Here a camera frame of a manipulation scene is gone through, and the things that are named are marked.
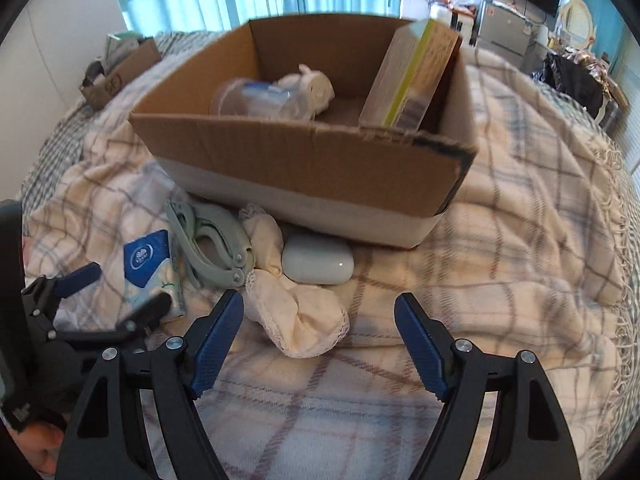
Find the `person's left hand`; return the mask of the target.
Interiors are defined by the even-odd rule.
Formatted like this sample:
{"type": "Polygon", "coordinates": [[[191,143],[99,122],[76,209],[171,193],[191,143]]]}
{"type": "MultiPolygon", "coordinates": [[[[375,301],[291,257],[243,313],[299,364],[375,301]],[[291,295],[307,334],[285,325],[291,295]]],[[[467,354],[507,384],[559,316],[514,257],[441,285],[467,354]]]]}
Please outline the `person's left hand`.
{"type": "Polygon", "coordinates": [[[64,432],[58,426],[31,422],[22,431],[10,428],[9,435],[36,471],[55,474],[58,450],[64,439],[64,432]]]}

